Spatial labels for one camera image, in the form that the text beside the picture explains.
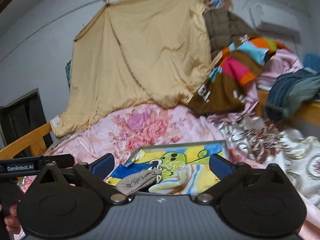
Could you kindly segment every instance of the human hand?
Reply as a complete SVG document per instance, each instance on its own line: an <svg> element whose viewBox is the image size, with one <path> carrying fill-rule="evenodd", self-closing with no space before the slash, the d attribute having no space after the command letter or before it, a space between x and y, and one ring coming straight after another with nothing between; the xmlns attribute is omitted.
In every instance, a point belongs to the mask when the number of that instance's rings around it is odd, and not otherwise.
<svg viewBox="0 0 320 240"><path fill-rule="evenodd" d="M13 204L9 209L10 215L4 218L6 229L11 234L18 235L21 231L21 226L17 218L17 204Z"/></svg>

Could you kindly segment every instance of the gray ribbed surface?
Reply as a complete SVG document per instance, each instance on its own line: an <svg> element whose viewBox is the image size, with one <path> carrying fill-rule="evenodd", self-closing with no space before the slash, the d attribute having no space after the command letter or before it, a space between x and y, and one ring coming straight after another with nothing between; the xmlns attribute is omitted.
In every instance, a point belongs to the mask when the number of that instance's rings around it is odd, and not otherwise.
<svg viewBox="0 0 320 240"><path fill-rule="evenodd" d="M24 239L39 240L32 236ZM137 195L128 205L112 207L96 228L72 239L247 240L255 238L233 231L221 221L212 207L197 205L189 196ZM299 239L301 238L298 236L290 236L283 240Z"/></svg>

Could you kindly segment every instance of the beige fabric sheet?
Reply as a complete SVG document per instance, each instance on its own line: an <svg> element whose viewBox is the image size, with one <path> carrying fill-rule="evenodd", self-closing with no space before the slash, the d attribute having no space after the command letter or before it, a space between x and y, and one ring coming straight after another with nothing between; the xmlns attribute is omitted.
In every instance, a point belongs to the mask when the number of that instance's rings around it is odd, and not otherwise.
<svg viewBox="0 0 320 240"><path fill-rule="evenodd" d="M122 0L103 6L74 43L68 109L56 136L112 111L187 104L210 72L202 0Z"/></svg>

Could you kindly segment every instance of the striped cloth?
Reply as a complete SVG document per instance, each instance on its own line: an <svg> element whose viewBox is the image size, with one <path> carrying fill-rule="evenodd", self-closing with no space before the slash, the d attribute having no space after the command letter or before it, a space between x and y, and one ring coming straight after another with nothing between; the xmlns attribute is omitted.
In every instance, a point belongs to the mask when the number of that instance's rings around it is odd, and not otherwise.
<svg viewBox="0 0 320 240"><path fill-rule="evenodd" d="M210 171L208 164L186 164L180 166L171 178L150 187L149 192L171 195L199 194L219 181Z"/></svg>

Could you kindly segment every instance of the metal screw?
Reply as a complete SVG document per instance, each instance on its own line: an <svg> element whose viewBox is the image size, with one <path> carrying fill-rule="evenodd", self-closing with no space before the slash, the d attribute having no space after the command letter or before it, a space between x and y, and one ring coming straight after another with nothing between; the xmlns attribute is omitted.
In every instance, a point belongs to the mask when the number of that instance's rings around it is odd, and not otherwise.
<svg viewBox="0 0 320 240"><path fill-rule="evenodd" d="M202 203L208 203L213 200L213 197L210 194L202 193L198 195L198 201Z"/></svg>
<svg viewBox="0 0 320 240"><path fill-rule="evenodd" d="M125 201L127 199L127 197L123 194L117 193L117 194L111 195L110 199L113 202L119 203L119 202Z"/></svg>

